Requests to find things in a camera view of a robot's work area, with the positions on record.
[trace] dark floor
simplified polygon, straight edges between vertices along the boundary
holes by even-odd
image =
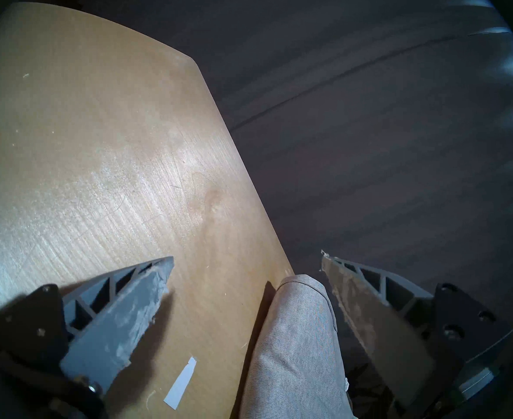
[[[513,318],[513,36],[483,0],[80,4],[197,62],[296,272],[324,249]]]

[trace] white paper scrap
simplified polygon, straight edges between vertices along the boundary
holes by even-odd
[[[177,406],[179,405],[179,401],[183,397],[183,393],[187,388],[187,384],[191,381],[192,373],[194,372],[194,366],[196,365],[196,359],[191,357],[188,360],[187,366],[183,368],[173,386],[167,393],[167,396],[163,400],[169,407],[174,410],[177,410]]]

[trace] cloth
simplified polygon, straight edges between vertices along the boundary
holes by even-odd
[[[278,288],[245,384],[241,418],[354,418],[345,391],[336,317],[307,275]]]

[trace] wooden table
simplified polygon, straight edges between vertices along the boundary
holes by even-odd
[[[267,282],[292,275],[192,59],[47,4],[0,20],[0,307],[173,255],[114,417],[227,417]],[[163,398],[191,356],[176,411]]]

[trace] scratch on table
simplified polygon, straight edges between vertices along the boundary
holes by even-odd
[[[81,232],[77,237],[73,238],[72,240],[78,240],[80,237],[82,237],[84,234],[86,234],[89,230],[91,230],[92,228],[94,228],[98,223],[100,223],[101,221],[103,221],[106,217],[108,216],[111,216],[113,213],[115,213],[116,211],[118,211],[122,206],[123,204],[125,203],[125,200],[126,200],[126,195],[123,197],[123,200],[121,201],[121,203],[119,204],[119,206],[115,209],[115,210],[112,210],[111,212],[109,212],[108,214],[106,215],[103,215],[102,217],[100,217],[98,220],[92,220],[93,222],[93,225],[91,225],[86,231],[84,232]]]
[[[152,393],[148,395],[148,398],[146,398],[146,409],[148,411],[150,411],[150,409],[148,408],[148,400],[150,399],[150,397],[155,393],[155,390],[152,390]]]
[[[163,216],[163,213],[160,213],[158,215],[152,216],[151,218],[149,218],[149,219],[145,220],[144,222],[142,222],[141,225],[144,225],[146,222],[153,221],[154,219],[156,219],[157,217],[160,217],[160,216]]]
[[[30,253],[27,255],[26,259],[24,260],[24,262],[20,266],[20,270],[18,272],[18,275],[20,275],[20,273],[22,273],[22,271],[24,270],[24,267],[26,266],[26,264],[27,264],[28,260],[30,259],[31,255],[34,253],[36,247],[37,247],[37,242],[35,243],[34,247],[31,248]]]

